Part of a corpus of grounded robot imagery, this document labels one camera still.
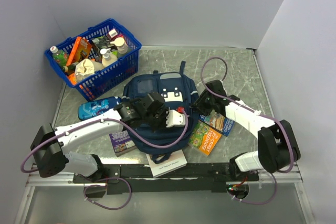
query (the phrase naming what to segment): plastic bottle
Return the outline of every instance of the plastic bottle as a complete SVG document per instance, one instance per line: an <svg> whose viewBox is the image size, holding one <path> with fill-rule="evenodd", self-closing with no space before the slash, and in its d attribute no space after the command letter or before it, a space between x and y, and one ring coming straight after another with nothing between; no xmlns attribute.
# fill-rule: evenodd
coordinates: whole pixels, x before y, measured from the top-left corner
<svg viewBox="0 0 336 224"><path fill-rule="evenodd" d="M66 54L63 50L58 49L57 47L53 46L50 48L52 52L52 58L59 64L60 67L63 67L67 64L69 55Z"/></svg>
<svg viewBox="0 0 336 224"><path fill-rule="evenodd" d="M116 38L114 41L110 42L111 44L115 45L117 47L118 53L117 58L121 58L124 55L128 54L130 51L132 51L132 48L130 48L126 42L125 39L122 37Z"/></svg>
<svg viewBox="0 0 336 224"><path fill-rule="evenodd" d="M110 49L103 48L100 50L100 54L103 55L101 63L104 67L107 67L118 60L118 58L110 52Z"/></svg>

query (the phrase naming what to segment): blue basket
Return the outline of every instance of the blue basket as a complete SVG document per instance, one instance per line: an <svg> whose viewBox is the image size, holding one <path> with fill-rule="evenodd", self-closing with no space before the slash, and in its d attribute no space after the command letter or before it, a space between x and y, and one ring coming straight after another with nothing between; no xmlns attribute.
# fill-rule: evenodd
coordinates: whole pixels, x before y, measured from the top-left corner
<svg viewBox="0 0 336 224"><path fill-rule="evenodd" d="M107 19L94 27L89 27L86 32L78 36L90 40L106 35L113 28L116 29L118 34L122 34L124 36L127 45L133 50L127 55L119 58L115 63L97 71L95 74L89 76L81 82L78 82L76 85L72 85L68 77L61 70L60 66L54 61L52 57L53 54L50 49L45 51L45 55L57 75L60 76L69 87L76 88L87 101L96 99L138 71L139 50L141 48L141 43L125 27L120 25L114 19ZM56 45L56 47L69 54L71 53L71 49L76 38L77 36L74 38L68 38L62 43ZM91 50L89 59L98 59L98 56L93 49Z"/></svg>

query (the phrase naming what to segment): white backdrop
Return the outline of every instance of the white backdrop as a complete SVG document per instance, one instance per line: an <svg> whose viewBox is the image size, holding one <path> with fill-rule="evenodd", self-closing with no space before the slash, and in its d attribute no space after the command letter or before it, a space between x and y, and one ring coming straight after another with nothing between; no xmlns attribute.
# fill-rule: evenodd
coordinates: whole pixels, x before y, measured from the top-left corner
<svg viewBox="0 0 336 224"><path fill-rule="evenodd" d="M66 36L107 18L143 45L257 48L283 0L45 0Z"/></svg>
<svg viewBox="0 0 336 224"><path fill-rule="evenodd" d="M43 0L0 0L0 15L0 222L10 224L28 177L20 164L53 120L62 85L44 50L64 36Z"/></svg>
<svg viewBox="0 0 336 224"><path fill-rule="evenodd" d="M284 0L257 50L272 107L288 120L318 223L335 223L336 0Z"/></svg>

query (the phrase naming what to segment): book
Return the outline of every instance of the book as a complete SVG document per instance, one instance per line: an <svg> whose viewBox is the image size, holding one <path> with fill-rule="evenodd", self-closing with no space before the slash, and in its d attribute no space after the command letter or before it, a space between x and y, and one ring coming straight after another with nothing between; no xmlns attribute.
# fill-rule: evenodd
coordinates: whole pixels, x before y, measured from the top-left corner
<svg viewBox="0 0 336 224"><path fill-rule="evenodd" d="M152 174L154 178L162 176L166 173L172 172L176 169L179 169L187 164L187 160L183 154L182 150L178 150L173 152L169 159L163 161L160 164L156 164L152 161L152 155L146 154L149 166L152 170Z"/></svg>
<svg viewBox="0 0 336 224"><path fill-rule="evenodd" d="M136 149L136 145L131 140L127 131L110 134L112 147L117 157L131 150Z"/></svg>
<svg viewBox="0 0 336 224"><path fill-rule="evenodd" d="M224 136L228 136L232 127L235 124L235 121L225 118L219 113L216 113L214 110L210 113L209 116L200 115L199 120L210 125L216 131L219 131Z"/></svg>
<svg viewBox="0 0 336 224"><path fill-rule="evenodd" d="M212 127L199 121L189 139L189 145L208 156L221 136Z"/></svg>

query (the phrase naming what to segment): backpack strap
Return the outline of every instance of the backpack strap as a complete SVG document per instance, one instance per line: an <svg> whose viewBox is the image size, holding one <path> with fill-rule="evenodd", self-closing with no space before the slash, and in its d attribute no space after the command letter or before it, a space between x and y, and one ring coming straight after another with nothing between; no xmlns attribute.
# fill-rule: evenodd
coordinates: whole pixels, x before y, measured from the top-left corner
<svg viewBox="0 0 336 224"><path fill-rule="evenodd" d="M180 65L180 74L181 74L181 75L183 75L184 67L185 67L185 61L182 60L182 61L181 61L181 65Z"/></svg>
<svg viewBox="0 0 336 224"><path fill-rule="evenodd" d="M162 163L163 161L168 160L168 158L170 157L171 154L172 154L171 152L170 152L170 153L166 153L166 154L164 154L164 156L163 156L162 158L160 158L159 160L158 160L159 155L153 155L153 156L152 156L152 161L153 161L155 164Z"/></svg>

